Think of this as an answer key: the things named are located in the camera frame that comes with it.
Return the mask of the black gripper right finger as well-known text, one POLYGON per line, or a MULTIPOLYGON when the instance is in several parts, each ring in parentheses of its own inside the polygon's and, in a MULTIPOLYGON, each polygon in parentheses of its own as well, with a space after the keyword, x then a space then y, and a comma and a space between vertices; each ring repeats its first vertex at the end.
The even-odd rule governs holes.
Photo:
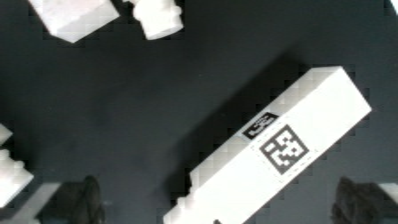
POLYGON ((332 224, 398 224, 398 183, 340 179, 332 224))

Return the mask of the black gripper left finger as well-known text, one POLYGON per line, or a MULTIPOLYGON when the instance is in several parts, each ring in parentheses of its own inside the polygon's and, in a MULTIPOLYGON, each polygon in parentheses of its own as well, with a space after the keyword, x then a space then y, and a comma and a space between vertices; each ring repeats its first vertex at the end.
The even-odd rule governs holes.
POLYGON ((38 219, 41 224, 107 224, 101 189, 93 176, 61 185, 38 219))

